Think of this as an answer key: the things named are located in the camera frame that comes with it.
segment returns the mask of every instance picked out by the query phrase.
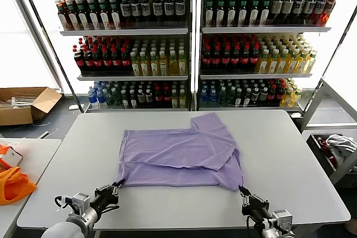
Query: red label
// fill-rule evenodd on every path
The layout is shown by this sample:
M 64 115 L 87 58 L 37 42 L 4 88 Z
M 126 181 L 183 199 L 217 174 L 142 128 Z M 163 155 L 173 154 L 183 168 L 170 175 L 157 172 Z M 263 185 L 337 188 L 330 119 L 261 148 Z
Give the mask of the red label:
M 130 61 L 122 61 L 124 66 L 129 66 L 130 65 Z
M 256 64 L 258 62 L 258 58 L 249 58 L 249 62 L 251 64 Z
M 229 60 L 230 60 L 230 58 L 222 58 L 222 63 L 223 64 L 228 64 Z
M 212 58 L 211 61 L 213 64 L 219 64 L 219 59 Z
M 86 66 L 93 67 L 94 66 L 94 61 L 93 60 L 85 61 L 85 64 L 86 64 Z
M 101 67 L 103 65 L 103 61 L 102 60 L 99 60 L 99 61 L 94 61 L 94 65 L 96 67 Z
M 104 65 L 105 66 L 112 66 L 113 65 L 113 61 L 112 60 L 104 61 Z
M 239 61 L 239 59 L 238 58 L 236 58 L 236 59 L 230 59 L 230 62 L 232 63 L 232 64 L 237 64 L 238 63 L 238 61 Z
M 114 66 L 120 66 L 122 64 L 121 60 L 113 61 Z
M 210 63 L 211 63 L 211 58 L 209 58 L 209 59 L 203 58 L 203 59 L 202 59 L 202 63 L 203 63 L 203 64 L 210 64 Z
M 247 64 L 248 63 L 248 58 L 240 58 L 240 63 L 241 64 Z

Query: tabletop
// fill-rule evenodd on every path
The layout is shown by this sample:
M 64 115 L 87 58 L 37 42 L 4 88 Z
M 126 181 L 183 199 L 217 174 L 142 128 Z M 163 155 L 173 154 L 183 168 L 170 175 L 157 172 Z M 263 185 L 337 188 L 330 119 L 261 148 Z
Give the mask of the tabletop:
M 2 141 L 13 143 L 16 151 L 23 155 L 20 162 L 21 172 L 28 175 L 30 180 L 37 183 L 46 167 L 61 144 L 60 139 L 7 139 Z M 25 205 L 28 197 L 21 199 L 11 205 L 0 206 L 0 237 L 11 237 L 16 226 L 16 220 Z
M 115 180 L 124 130 L 189 128 L 209 112 L 100 113 L 79 115 L 23 209 L 17 224 L 47 228 L 65 221 L 54 197 Z M 237 141 L 245 186 L 268 199 L 270 211 L 287 209 L 293 224 L 347 221 L 350 214 L 325 172 L 282 110 L 218 111 Z M 221 187 L 127 187 L 120 209 L 106 213 L 96 230 L 245 228 L 239 192 Z

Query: white label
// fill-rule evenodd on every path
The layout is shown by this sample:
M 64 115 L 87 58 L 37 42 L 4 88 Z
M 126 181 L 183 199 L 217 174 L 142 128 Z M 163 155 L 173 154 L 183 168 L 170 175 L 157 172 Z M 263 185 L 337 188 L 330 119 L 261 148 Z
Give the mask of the white label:
M 178 66 L 180 68 L 180 75 L 184 75 L 185 72 L 186 72 L 185 63 L 184 62 L 179 62 Z
M 89 16 L 90 16 L 91 22 L 93 23 L 94 29 L 100 30 L 97 14 L 91 13 Z
M 245 9 L 241 10 L 239 12 L 239 17 L 238 17 L 238 27 L 242 27 L 244 20 L 245 20 L 245 15 L 247 15 L 247 11 Z
M 124 105 L 124 108 L 125 108 L 125 109 L 128 109 L 129 103 L 128 103 L 127 100 L 123 100 L 123 105 Z
M 275 67 L 277 66 L 277 61 L 272 61 L 269 66 L 269 74 L 274 74 Z
M 250 99 L 244 99 L 243 107 L 247 107 Z
M 235 10 L 230 10 L 228 12 L 227 27 L 233 27 L 235 17 Z
M 252 10 L 249 18 L 249 26 L 255 25 L 255 21 L 257 20 L 257 15 L 258 15 L 258 10 L 257 9 Z
M 285 64 L 286 64 L 285 61 L 281 61 L 281 62 L 279 63 L 278 70 L 277 70 L 277 73 L 278 73 L 278 74 L 282 74 L 282 73 L 283 73 Z
M 217 11 L 216 27 L 222 27 L 224 11 Z
M 171 99 L 171 101 L 172 101 L 172 107 L 177 108 L 177 100 Z
M 75 14 L 70 13 L 69 18 L 71 19 L 74 30 L 79 30 L 79 23 Z
M 288 73 L 288 74 L 292 74 L 292 73 L 294 72 L 295 66 L 296 66 L 296 61 L 290 62 L 290 65 L 289 65 L 289 68 L 288 68 L 287 73 Z
M 262 61 L 260 63 L 260 67 L 259 67 L 259 73 L 260 74 L 263 74 L 266 70 L 266 67 L 267 67 L 267 62 L 266 61 Z
M 265 9 L 262 11 L 262 15 L 260 17 L 260 22 L 259 25 L 265 25 L 267 23 L 267 18 L 268 18 L 269 10 Z
M 108 20 L 108 15 L 104 12 L 102 12 L 100 14 L 101 18 L 102 18 L 102 21 L 103 21 L 103 26 L 104 26 L 104 29 L 106 30 L 109 30 L 110 29 L 110 26 L 109 26 L 109 20 Z
M 139 76 L 140 75 L 139 65 L 133 64 L 132 66 L 133 66 L 134 75 Z
M 157 76 L 157 64 L 151 64 L 152 75 Z
M 160 64 L 160 69 L 161 69 L 161 75 L 166 76 L 167 75 L 166 64 Z
M 85 14 L 80 13 L 79 14 L 79 18 L 80 18 L 80 22 L 83 25 L 83 29 L 84 30 L 89 30 L 89 24 L 88 24 L 87 17 L 85 16 Z
M 133 109 L 136 109 L 136 100 L 131 100 Z
M 235 100 L 235 107 L 236 107 L 236 108 L 239 107 L 241 100 L 242 100 L 242 99 L 236 99 L 236 100 Z
M 148 76 L 147 64 L 141 64 L 141 70 L 143 71 L 143 76 Z
M 115 29 L 120 29 L 120 18 L 118 12 L 112 12 Z
M 206 11 L 206 27 L 212 26 L 213 11 Z

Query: folded cloth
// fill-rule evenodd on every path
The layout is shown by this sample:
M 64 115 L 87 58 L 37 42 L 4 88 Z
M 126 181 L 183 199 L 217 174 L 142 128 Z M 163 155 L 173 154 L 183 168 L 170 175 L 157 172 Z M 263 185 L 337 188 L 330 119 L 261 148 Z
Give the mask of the folded cloth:
M 243 185 L 239 149 L 215 113 L 190 129 L 125 130 L 116 181 L 125 186 Z
M 20 173 L 20 167 L 0 172 L 0 205 L 9 205 L 31 194 L 36 185 Z

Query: shelf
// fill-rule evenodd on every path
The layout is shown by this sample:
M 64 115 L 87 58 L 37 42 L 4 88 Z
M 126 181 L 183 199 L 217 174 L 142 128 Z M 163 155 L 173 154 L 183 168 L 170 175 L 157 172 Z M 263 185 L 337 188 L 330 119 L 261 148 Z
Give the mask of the shelf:
M 208 79 L 273 79 L 310 77 L 312 74 L 227 74 L 227 75 L 200 75 L 201 80 Z
M 186 81 L 187 75 L 172 76 L 78 76 L 79 81 Z
M 145 35 L 185 35 L 188 28 L 120 29 L 120 30 L 80 30 L 61 31 L 63 36 L 145 36 Z
M 322 33 L 329 30 L 331 27 L 316 26 L 203 27 L 202 33 Z

